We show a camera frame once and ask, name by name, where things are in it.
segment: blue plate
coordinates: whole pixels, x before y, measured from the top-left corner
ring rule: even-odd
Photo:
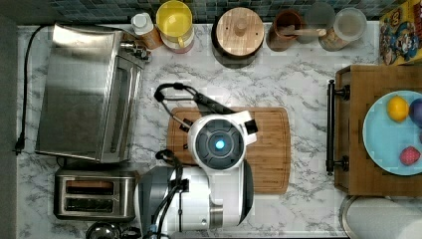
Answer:
[[[396,122],[388,116],[387,104],[394,96],[402,97],[410,104],[422,95],[400,91],[383,96],[370,108],[363,123],[363,143],[372,160],[384,170],[397,175],[413,175],[422,172],[422,159],[406,166],[400,161],[401,151],[414,146],[422,152],[419,133],[422,131],[410,117]]]

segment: kitchen counter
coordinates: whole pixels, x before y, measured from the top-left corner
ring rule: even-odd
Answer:
[[[255,196],[255,207],[237,227],[184,232],[180,237],[343,237],[338,209],[345,194],[325,172],[326,84],[350,64],[375,64],[377,22],[365,35],[338,52],[323,50],[318,41],[295,43],[287,51],[272,52],[264,42],[252,65],[239,70],[221,66],[211,52],[211,25],[195,26],[195,43],[183,55],[164,47],[152,51],[146,65],[130,161],[143,171],[157,164],[155,153],[165,148],[168,114],[153,98],[158,85],[183,82],[228,107],[283,107],[289,115],[292,164],[288,191]],[[19,91],[17,119],[23,99],[23,59],[35,28],[19,31]],[[51,33],[45,29],[31,50],[27,141],[18,156],[19,238],[85,238],[93,222],[61,221],[53,214],[56,159],[34,153],[43,87],[48,70]],[[180,107],[194,107],[180,104]]]

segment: lemon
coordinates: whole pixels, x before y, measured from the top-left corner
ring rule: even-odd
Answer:
[[[403,98],[395,96],[388,102],[387,112],[392,120],[402,122],[409,115],[409,105]]]

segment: wooden lid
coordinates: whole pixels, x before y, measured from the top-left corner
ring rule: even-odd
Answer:
[[[247,56],[261,46],[264,24],[254,11],[233,8],[221,16],[216,35],[224,51],[235,56]]]

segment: cutting board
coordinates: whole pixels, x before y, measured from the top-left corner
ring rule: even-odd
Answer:
[[[257,141],[247,146],[246,160],[251,165],[255,193],[285,193],[291,168],[291,136],[288,114],[283,108],[233,108],[236,112],[249,111],[258,127]],[[200,113],[195,108],[175,108],[180,119],[196,121]],[[187,132],[180,123],[168,123],[167,148],[184,163],[195,163],[188,149]]]

